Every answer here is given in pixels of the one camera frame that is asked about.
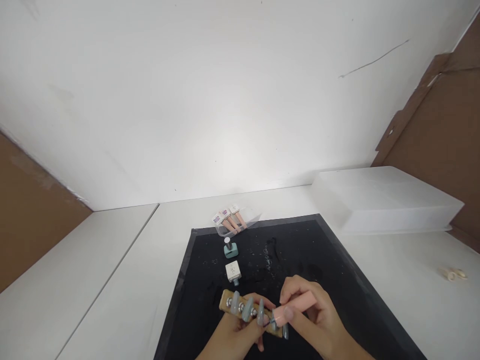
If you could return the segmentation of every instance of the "white table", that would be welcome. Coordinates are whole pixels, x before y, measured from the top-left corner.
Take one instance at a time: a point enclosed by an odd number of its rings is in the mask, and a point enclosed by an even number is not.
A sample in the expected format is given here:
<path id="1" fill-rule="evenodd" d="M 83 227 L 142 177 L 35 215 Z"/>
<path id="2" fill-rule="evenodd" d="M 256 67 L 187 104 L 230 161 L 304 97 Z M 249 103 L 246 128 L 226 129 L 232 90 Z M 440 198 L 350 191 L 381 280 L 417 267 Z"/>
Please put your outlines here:
<path id="1" fill-rule="evenodd" d="M 318 213 L 310 186 L 161 204 L 59 359 L 152 360 L 192 228 L 238 202 L 262 220 Z M 480 256 L 444 232 L 339 236 L 352 258 L 428 359 L 480 354 Z M 448 282 L 438 266 L 467 281 Z"/>
<path id="2" fill-rule="evenodd" d="M 94 212 L 0 293 L 0 359 L 55 359 L 156 207 Z"/>

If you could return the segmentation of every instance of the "long gray nail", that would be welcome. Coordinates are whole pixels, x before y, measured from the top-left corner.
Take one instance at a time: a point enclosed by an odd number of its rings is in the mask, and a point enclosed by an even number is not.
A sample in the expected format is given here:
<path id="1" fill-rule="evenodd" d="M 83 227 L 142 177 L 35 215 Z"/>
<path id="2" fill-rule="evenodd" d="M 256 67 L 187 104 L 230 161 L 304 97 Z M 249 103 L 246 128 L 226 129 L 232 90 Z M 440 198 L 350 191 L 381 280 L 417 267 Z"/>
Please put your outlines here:
<path id="1" fill-rule="evenodd" d="M 264 300 L 260 299 L 260 304 L 258 305 L 258 315 L 256 316 L 256 323 L 258 326 L 264 325 Z"/>
<path id="2" fill-rule="evenodd" d="M 237 315 L 239 312 L 240 293 L 235 291 L 233 293 L 233 299 L 231 300 L 230 312 L 233 315 Z"/>
<path id="3" fill-rule="evenodd" d="M 289 339 L 289 325 L 287 323 L 281 327 L 281 333 L 285 340 Z"/>
<path id="4" fill-rule="evenodd" d="M 254 307 L 254 298 L 251 297 L 246 302 L 246 305 L 243 307 L 243 311 L 241 312 L 241 318 L 244 322 L 248 323 L 250 320 L 250 313 L 252 312 L 252 308 Z"/>

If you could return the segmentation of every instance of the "crack in wall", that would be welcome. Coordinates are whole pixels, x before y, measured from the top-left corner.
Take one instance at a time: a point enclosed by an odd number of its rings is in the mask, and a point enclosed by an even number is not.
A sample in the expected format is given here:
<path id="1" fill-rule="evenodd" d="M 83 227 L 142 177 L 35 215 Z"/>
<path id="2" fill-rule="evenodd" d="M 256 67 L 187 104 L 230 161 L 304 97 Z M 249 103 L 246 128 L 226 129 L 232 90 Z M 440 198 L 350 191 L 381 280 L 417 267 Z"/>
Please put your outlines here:
<path id="1" fill-rule="evenodd" d="M 410 39 L 402 42 L 400 45 L 397 45 L 397 46 L 395 46 L 394 48 L 392 48 L 390 51 L 384 53 L 384 54 L 383 54 L 382 56 L 380 56 L 378 59 L 376 59 L 376 60 L 374 60 L 374 61 L 372 61 L 372 62 L 369 62 L 368 64 L 365 64 L 365 65 L 363 65 L 363 66 L 357 67 L 355 70 L 349 71 L 349 72 L 347 72 L 346 74 L 340 75 L 338 78 L 339 78 L 339 79 L 340 79 L 340 78 L 343 79 L 343 78 L 346 77 L 347 75 L 350 75 L 350 74 L 352 74 L 352 73 L 354 73 L 354 72 L 356 72 L 356 71 L 358 71 L 358 70 L 360 70 L 360 69 L 366 68 L 367 66 L 370 66 L 370 65 L 376 63 L 378 60 L 386 57 L 386 56 L 387 56 L 388 54 L 390 54 L 393 50 L 398 49 L 399 47 L 401 47 L 402 45 L 405 45 L 405 44 L 408 43 L 409 41 L 410 41 Z"/>

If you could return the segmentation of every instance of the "hand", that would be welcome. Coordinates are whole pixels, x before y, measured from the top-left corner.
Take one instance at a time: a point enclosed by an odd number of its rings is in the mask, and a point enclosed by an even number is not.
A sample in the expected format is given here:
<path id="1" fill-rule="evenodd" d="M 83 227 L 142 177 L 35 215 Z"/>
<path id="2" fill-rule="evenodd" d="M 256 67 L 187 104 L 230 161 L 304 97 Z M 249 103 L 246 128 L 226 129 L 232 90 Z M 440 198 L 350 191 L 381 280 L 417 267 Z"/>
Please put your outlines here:
<path id="1" fill-rule="evenodd" d="M 245 295 L 244 298 L 253 298 L 257 304 L 260 303 L 260 299 L 263 299 L 265 308 L 275 309 L 275 305 L 270 300 L 257 293 Z M 267 324 L 268 321 L 268 317 L 264 315 L 264 324 Z M 266 327 L 258 326 L 256 319 L 245 323 L 236 316 L 225 313 L 197 360 L 240 360 L 247 355 L 253 344 L 258 344 L 258 350 L 263 352 L 262 334 L 266 329 Z"/>
<path id="2" fill-rule="evenodd" d="M 308 290 L 317 301 L 306 311 L 308 318 L 294 307 L 287 306 L 284 311 L 285 318 L 297 333 L 324 359 L 372 359 L 347 332 L 329 294 L 319 283 L 298 275 L 287 277 L 281 288 L 280 304 L 284 305 Z"/>

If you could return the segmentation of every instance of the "wrist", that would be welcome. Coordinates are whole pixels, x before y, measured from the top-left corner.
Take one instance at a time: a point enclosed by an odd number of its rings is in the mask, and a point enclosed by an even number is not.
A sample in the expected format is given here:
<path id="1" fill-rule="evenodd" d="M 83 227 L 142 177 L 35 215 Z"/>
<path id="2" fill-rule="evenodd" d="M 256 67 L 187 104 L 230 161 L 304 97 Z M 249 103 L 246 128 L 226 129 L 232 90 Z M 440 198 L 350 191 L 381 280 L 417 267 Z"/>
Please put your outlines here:
<path id="1" fill-rule="evenodd" d="M 346 335 L 333 349 L 328 360 L 373 360 L 368 352 L 345 330 Z"/>

